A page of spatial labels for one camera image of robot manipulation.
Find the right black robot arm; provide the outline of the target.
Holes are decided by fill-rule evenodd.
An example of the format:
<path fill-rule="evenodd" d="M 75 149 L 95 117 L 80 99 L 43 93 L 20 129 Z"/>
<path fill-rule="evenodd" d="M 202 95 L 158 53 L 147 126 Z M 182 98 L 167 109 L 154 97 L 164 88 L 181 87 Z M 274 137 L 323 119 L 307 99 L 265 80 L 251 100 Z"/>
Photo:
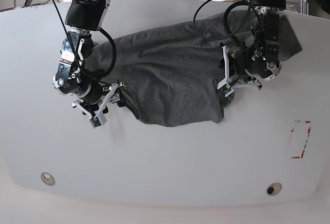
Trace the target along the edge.
<path fill-rule="evenodd" d="M 102 79 L 114 68 L 117 50 L 113 38 L 101 27 L 110 0 L 72 0 L 63 26 L 70 26 L 61 47 L 61 59 L 53 77 L 53 86 L 61 94 L 78 99 L 73 108 L 88 117 L 93 128 L 106 123 L 107 103 L 119 101 L 117 90 L 122 83 L 106 83 Z M 90 71 L 85 68 L 94 43 L 91 32 L 99 31 L 110 42 L 112 58 L 106 70 Z"/>

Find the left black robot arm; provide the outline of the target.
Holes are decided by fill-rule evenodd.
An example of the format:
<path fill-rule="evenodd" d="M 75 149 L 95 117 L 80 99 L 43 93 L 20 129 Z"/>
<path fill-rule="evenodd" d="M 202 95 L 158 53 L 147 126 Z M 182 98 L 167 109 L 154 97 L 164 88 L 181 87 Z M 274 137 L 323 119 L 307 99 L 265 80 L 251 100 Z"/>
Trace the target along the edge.
<path fill-rule="evenodd" d="M 246 46 L 239 41 L 228 26 L 229 13 L 238 6 L 247 6 L 247 12 L 254 12 L 251 32 L 254 42 Z M 237 88 L 256 86 L 262 88 L 260 80 L 269 81 L 282 68 L 279 61 L 279 11 L 285 10 L 286 0 L 248 0 L 230 5 L 223 16 L 225 31 L 235 46 L 221 44 L 224 60 L 224 78 L 218 83 L 218 90 L 229 96 Z"/>

